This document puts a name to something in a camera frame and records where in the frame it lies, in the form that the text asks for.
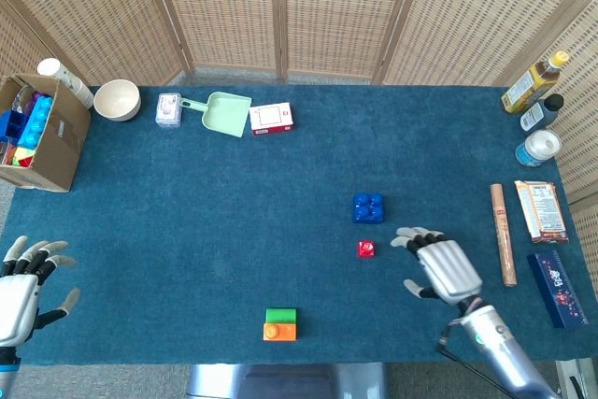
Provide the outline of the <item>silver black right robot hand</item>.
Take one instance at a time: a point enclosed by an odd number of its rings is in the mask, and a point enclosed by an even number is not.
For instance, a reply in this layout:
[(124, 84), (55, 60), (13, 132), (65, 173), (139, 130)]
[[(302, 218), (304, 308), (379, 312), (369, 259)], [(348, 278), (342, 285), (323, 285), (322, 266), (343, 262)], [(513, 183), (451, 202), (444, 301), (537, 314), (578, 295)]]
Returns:
[(404, 286), (422, 299), (440, 299), (446, 304), (470, 304), (479, 297), (482, 279), (463, 249), (440, 231), (422, 227), (400, 227), (390, 245), (405, 248), (420, 263), (430, 280), (429, 287), (421, 287), (412, 279)]

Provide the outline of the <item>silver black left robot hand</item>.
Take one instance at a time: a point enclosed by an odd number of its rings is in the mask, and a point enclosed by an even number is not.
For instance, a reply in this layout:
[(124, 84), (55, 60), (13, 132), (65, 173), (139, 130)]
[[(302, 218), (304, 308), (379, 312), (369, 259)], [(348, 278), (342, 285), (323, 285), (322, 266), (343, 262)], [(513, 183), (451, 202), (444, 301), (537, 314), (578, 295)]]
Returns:
[(76, 261), (59, 252), (68, 246), (64, 240), (39, 241), (27, 245), (21, 235), (9, 247), (1, 262), (1, 347), (16, 348), (25, 343), (35, 330), (40, 330), (70, 314), (80, 297), (75, 288), (55, 309), (38, 311), (43, 285), (61, 265)]

